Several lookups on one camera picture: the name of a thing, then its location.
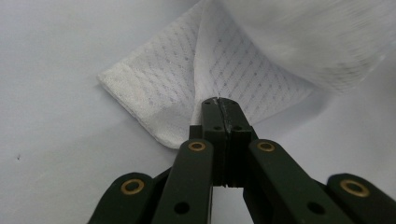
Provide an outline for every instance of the white tabletop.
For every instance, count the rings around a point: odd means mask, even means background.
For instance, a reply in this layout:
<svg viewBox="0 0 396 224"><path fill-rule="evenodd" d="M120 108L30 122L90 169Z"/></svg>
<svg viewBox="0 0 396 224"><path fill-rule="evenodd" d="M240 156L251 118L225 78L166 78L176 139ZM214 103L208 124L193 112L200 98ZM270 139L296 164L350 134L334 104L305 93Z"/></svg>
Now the white tabletop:
<svg viewBox="0 0 396 224"><path fill-rule="evenodd" d="M109 185L158 175L158 144L96 76L196 0L0 2L0 223L86 223ZM255 125L318 181L352 173L396 199L396 52L349 94L317 93ZM252 223L215 188L212 223Z"/></svg>

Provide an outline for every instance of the folded cloth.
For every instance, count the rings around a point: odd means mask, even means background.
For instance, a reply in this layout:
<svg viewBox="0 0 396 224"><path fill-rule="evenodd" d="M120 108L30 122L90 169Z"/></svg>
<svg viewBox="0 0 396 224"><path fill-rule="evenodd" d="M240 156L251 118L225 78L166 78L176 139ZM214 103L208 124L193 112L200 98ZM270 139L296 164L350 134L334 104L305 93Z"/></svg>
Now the folded cloth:
<svg viewBox="0 0 396 224"><path fill-rule="evenodd" d="M202 0L99 76L106 90L160 143L178 148L201 102L226 97L257 123L306 98L315 86L271 63L222 4Z"/></svg>

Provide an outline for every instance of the blurry white fabric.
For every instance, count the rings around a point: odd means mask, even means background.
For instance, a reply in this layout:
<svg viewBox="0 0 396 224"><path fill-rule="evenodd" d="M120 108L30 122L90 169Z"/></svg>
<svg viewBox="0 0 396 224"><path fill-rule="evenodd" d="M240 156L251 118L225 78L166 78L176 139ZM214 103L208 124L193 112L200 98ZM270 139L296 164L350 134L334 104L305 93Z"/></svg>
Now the blurry white fabric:
<svg viewBox="0 0 396 224"><path fill-rule="evenodd" d="M354 17L342 23L340 29L344 32L339 35L335 35L340 24L337 22L329 22L331 30L318 28L317 32L317 26L336 13L323 11L328 1L323 1L321 7L302 4L301 10L285 10L283 16L278 13L287 0L268 6L264 2L272 1L249 0L245 5L245 1L235 0L223 7L218 1L202 0L101 74L99 80L159 142L177 148L187 140L189 125L199 123L203 100L233 99L254 124L301 102L314 90L311 83L334 91L356 85L385 56L386 46L395 39L394 30L384 31L387 34L381 41L373 43L370 40L375 36L357 37L358 31L348 33L347 27L356 26ZM309 10L310 14L305 15L308 8L316 13ZM316 18L320 13L324 13L322 23ZM317 19L318 25L309 17ZM378 32L377 29L373 34L380 35ZM341 38L353 48L337 45L338 42L332 42L334 38ZM364 46L359 48L359 44L350 43L353 38Z"/></svg>

